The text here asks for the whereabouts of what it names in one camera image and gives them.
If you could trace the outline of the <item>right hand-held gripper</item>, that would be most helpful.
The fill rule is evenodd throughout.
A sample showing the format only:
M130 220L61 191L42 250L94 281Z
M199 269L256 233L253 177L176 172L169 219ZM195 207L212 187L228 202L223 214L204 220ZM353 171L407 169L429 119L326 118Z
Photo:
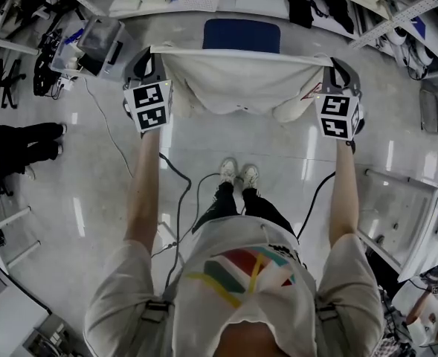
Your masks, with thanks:
M315 108L321 134L340 141L353 141L364 126L361 108L361 81L347 63L321 54L321 91L315 95Z

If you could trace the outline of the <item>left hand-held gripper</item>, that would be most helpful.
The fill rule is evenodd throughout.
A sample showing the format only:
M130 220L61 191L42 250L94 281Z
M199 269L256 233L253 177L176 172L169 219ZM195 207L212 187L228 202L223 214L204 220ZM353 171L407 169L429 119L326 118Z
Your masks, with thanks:
M139 133L170 122L173 83L166 75L163 52L163 45L151 45L124 69L123 108Z

